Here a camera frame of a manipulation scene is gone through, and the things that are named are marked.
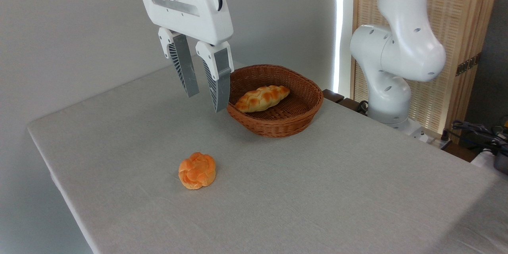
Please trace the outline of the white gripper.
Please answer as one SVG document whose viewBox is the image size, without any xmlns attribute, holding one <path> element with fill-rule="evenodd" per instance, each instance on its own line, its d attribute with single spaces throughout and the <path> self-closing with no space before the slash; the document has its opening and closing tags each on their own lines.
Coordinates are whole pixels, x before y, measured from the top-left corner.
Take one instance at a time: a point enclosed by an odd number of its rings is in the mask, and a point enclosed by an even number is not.
<svg viewBox="0 0 508 254">
<path fill-rule="evenodd" d="M 233 35 L 233 25 L 226 0 L 221 10 L 218 0 L 143 2 L 151 21 L 160 26 L 158 38 L 164 55 L 175 66 L 187 96 L 192 97 L 199 90 L 186 35 L 199 40 L 196 52 L 203 61 L 214 110 L 225 109 L 230 98 L 230 74 L 234 71 L 227 42 Z"/>
</svg>

